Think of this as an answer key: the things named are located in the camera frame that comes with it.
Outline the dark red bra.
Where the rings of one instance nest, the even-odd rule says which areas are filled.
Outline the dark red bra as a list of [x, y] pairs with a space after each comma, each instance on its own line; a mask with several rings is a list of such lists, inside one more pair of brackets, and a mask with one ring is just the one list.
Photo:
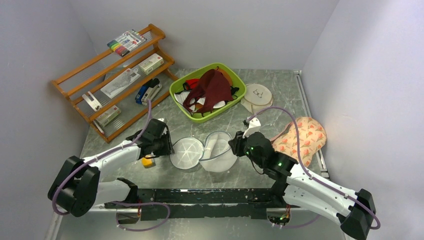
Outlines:
[[200, 98], [204, 98], [204, 103], [194, 113], [200, 113], [202, 115], [212, 112], [213, 107], [222, 101], [224, 103], [233, 101], [230, 83], [222, 72], [217, 69], [210, 69], [205, 72], [182, 105], [191, 112], [190, 107], [196, 105]]

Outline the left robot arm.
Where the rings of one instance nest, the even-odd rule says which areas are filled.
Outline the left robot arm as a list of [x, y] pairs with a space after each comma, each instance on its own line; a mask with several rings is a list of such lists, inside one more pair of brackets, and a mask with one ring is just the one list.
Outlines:
[[174, 153], [164, 118], [153, 118], [117, 146], [85, 158], [71, 156], [62, 165], [47, 197], [58, 215], [81, 217], [102, 204], [132, 208], [139, 202], [138, 186], [119, 177], [104, 181], [116, 169], [141, 160]]

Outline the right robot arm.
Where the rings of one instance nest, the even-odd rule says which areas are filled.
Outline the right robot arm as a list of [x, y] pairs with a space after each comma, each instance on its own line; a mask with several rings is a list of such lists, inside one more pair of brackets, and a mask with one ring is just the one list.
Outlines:
[[243, 135], [238, 131], [228, 144], [235, 156], [248, 157], [275, 181], [269, 197], [275, 207], [298, 206], [339, 224], [353, 239], [368, 237], [376, 213], [369, 191], [348, 189], [304, 170], [294, 158], [274, 150], [260, 132]]

